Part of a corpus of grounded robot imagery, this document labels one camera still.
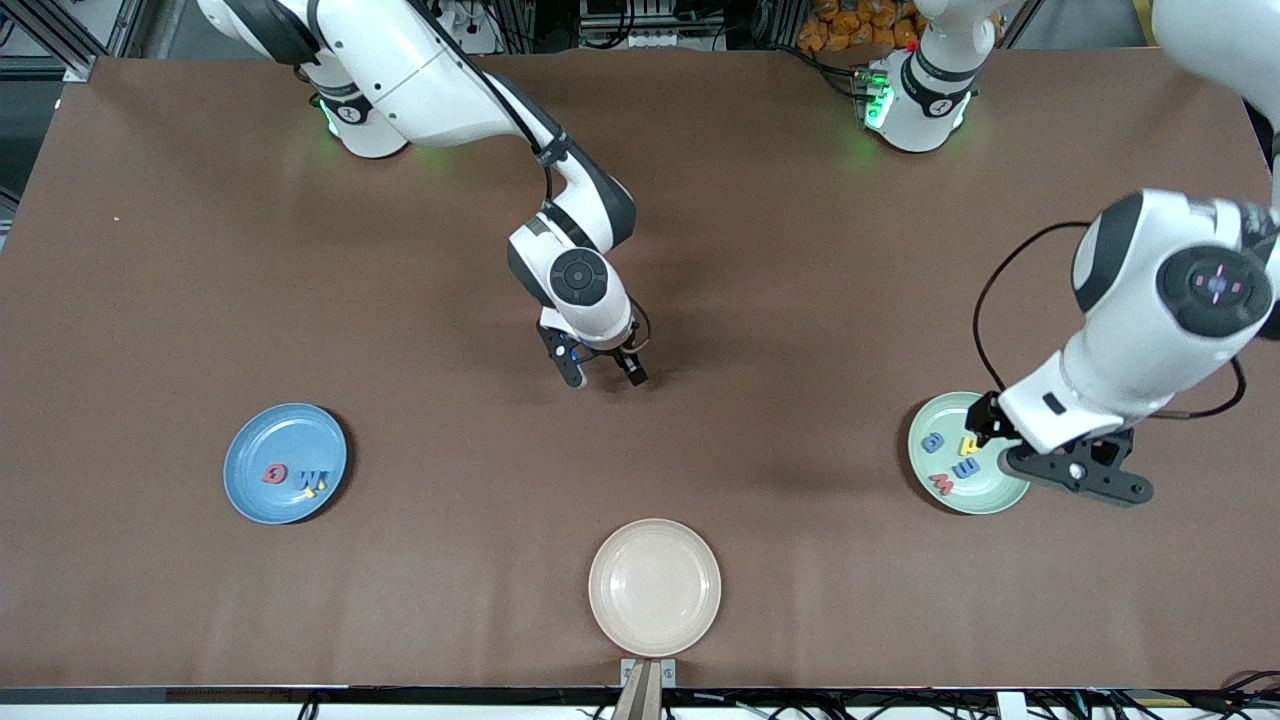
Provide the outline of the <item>brown table cover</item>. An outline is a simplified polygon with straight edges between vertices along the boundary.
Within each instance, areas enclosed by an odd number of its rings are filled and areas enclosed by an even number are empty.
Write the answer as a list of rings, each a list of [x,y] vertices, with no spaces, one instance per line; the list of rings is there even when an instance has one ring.
[[[1245,109],[1162,53],[996,53],[963,128],[895,152],[776,53],[486,58],[637,204],[634,388],[570,389],[511,275],[526,145],[366,161],[271,61],[115,60],[64,88],[0,252],[0,684],[558,685],[617,678],[588,605],[669,518],[723,600],[701,685],[1202,688],[1280,667],[1280,345],[1221,416],[1146,421],[1121,509],[987,518],[909,471],[982,392],[986,277],[1139,187],[1267,200]],[[349,439],[289,525],[221,470],[280,404]]]

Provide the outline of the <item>orange bags pile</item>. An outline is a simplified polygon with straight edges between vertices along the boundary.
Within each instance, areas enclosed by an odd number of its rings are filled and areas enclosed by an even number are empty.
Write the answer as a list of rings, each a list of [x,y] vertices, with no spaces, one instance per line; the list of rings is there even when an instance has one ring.
[[[913,0],[809,0],[796,46],[805,53],[861,45],[915,49],[928,26]]]

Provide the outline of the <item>black table edge rail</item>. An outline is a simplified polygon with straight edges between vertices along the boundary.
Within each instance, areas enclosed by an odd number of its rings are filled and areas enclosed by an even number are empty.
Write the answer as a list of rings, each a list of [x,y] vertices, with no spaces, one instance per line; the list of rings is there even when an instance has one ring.
[[[82,687],[82,688],[0,688],[0,705],[102,705],[102,703],[163,703],[163,702],[287,702],[301,705],[305,701],[346,702],[360,705],[611,705],[620,698],[621,691],[612,687],[570,687],[570,688],[485,688],[485,687],[389,687],[352,685],[319,688],[284,687],[232,687],[232,685],[131,685],[131,687]],[[787,688],[746,688],[746,689],[694,689],[673,688],[663,692],[666,703],[712,702],[721,697],[730,701],[783,701],[797,703],[814,700],[827,707],[841,701],[851,705],[867,701],[873,706],[899,705],[938,705],[942,701],[956,700],[973,706],[991,707],[995,705],[993,689],[787,689]],[[1138,706],[1156,707],[1164,701],[1179,701],[1187,707],[1199,708],[1211,714],[1254,708],[1280,710],[1280,685],[1257,692],[1242,688],[1217,691],[1120,691],[1096,689],[1080,692],[1085,706],[1123,705],[1128,708]]]

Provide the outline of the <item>aluminium frame post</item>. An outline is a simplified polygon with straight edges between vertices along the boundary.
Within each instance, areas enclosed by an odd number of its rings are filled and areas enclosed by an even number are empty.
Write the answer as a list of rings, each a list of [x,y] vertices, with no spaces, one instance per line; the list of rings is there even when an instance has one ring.
[[[0,0],[0,79],[84,82],[124,56],[148,0]]]

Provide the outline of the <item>blue plate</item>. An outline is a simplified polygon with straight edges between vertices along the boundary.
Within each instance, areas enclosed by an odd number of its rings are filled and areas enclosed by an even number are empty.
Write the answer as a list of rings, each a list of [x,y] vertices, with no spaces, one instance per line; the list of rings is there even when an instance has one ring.
[[[230,506],[264,525],[289,525],[321,512],[343,489],[349,469],[349,439],[328,410],[311,404],[280,404],[250,419],[232,439],[223,464],[223,487]],[[282,462],[288,478],[261,482],[265,468]],[[328,491],[303,498],[298,470],[329,470]]]

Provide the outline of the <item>beige plate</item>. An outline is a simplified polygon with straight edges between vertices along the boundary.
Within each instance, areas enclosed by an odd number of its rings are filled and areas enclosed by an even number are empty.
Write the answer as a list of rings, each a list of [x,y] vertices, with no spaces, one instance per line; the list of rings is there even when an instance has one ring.
[[[698,644],[718,616],[722,593],[710,544],[692,528],[663,518],[613,530],[588,579],[598,626],[636,659],[669,659]]]

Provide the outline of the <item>white power strip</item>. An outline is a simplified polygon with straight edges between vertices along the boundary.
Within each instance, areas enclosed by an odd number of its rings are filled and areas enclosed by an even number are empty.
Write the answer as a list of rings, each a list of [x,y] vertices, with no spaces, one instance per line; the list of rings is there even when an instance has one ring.
[[[424,0],[429,13],[463,46],[494,53],[500,45],[500,31],[490,8],[483,0]]]
[[[695,51],[724,51],[727,33],[718,22],[710,24],[617,23],[611,26],[584,22],[576,31],[577,47],[594,49],[648,49],[685,47]]]

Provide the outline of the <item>green plate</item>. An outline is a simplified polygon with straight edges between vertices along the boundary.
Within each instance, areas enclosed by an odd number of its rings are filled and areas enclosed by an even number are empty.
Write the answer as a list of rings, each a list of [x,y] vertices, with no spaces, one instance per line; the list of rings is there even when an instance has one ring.
[[[922,488],[945,507],[966,515],[991,515],[1009,510],[1030,488],[1028,480],[1011,477],[998,466],[1000,454],[1014,446],[1010,439],[992,439],[980,452],[968,456],[975,457],[982,468],[974,477],[959,480],[951,474],[952,465],[965,459],[957,454],[960,439],[972,436],[965,428],[965,415],[979,397],[974,392],[955,391],[931,398],[913,418],[905,443],[909,465]],[[946,446],[936,454],[925,454],[920,447],[922,437],[931,432],[940,432],[946,437]],[[947,473],[954,478],[955,487],[950,496],[940,496],[929,483],[929,475],[937,473]]]

